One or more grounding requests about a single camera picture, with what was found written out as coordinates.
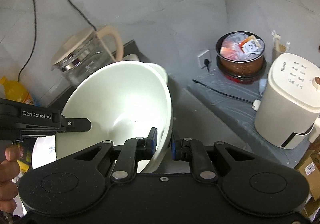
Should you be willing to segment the left hand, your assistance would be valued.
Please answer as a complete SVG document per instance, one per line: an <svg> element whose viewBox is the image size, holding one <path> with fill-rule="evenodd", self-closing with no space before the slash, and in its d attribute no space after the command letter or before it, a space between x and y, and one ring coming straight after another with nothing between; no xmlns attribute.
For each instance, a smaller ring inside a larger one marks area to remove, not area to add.
<svg viewBox="0 0 320 224"><path fill-rule="evenodd" d="M16 209L14 198L18 195L18 189L12 180L20 173L17 163L20 158L20 149L11 145L5 150L5 160L1 162L1 211L6 213L13 213Z"/></svg>

